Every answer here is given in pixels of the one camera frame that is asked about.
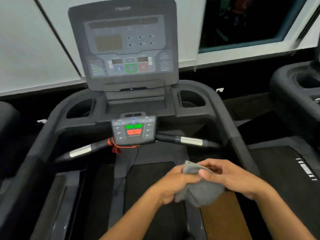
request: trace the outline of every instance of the gray cloth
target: gray cloth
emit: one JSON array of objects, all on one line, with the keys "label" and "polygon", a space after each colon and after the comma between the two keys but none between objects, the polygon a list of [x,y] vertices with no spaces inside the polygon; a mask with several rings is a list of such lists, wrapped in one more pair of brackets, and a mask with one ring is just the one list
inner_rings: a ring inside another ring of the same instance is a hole
[{"label": "gray cloth", "polygon": [[[183,167],[183,173],[195,174],[199,169],[204,169],[211,172],[203,166],[194,162],[186,161]],[[224,186],[219,183],[214,183],[201,179],[198,183],[187,184],[183,190],[174,196],[175,202],[182,200],[189,201],[195,207],[202,205],[210,205],[224,192]]]}]

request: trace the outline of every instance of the brand logo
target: brand logo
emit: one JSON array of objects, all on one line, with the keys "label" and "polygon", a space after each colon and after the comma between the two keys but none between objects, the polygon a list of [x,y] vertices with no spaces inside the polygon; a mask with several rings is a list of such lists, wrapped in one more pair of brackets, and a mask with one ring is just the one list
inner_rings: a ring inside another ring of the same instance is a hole
[{"label": "brand logo", "polygon": [[130,9],[131,9],[131,7],[116,7],[115,8],[116,11],[128,11]]}]

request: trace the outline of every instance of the hand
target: hand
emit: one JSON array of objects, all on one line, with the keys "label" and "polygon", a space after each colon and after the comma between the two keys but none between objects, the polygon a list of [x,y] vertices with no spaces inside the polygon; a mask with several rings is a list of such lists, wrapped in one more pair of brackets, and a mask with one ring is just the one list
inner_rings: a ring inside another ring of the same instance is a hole
[{"label": "hand", "polygon": [[158,195],[161,205],[173,201],[174,195],[181,191],[186,184],[197,183],[201,180],[199,174],[182,173],[184,165],[175,166],[163,178],[150,187],[150,190]]},{"label": "hand", "polygon": [[251,200],[256,199],[259,194],[273,189],[261,178],[249,173],[229,160],[206,159],[198,162],[198,164],[212,170],[211,173],[200,169],[199,175],[202,178],[220,183],[232,191],[242,193]]}]

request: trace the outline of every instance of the small control pad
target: small control pad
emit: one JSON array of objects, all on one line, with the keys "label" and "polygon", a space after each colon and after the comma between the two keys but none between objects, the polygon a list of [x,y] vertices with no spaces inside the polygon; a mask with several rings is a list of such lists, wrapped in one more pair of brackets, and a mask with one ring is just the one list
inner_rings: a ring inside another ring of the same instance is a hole
[{"label": "small control pad", "polygon": [[137,116],[112,120],[114,142],[117,146],[137,146],[156,139],[155,116]]}]

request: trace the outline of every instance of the person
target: person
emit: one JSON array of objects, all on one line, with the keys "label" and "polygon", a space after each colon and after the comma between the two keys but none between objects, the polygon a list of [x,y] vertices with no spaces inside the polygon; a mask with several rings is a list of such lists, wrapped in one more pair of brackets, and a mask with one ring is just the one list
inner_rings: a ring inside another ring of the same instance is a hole
[{"label": "person", "polygon": [[315,240],[276,190],[261,178],[228,160],[206,159],[198,164],[212,172],[200,169],[195,175],[183,174],[183,165],[174,167],[152,185],[100,240],[143,239],[160,206],[172,202],[174,195],[186,184],[196,183],[202,178],[221,183],[256,201],[274,240]]}]

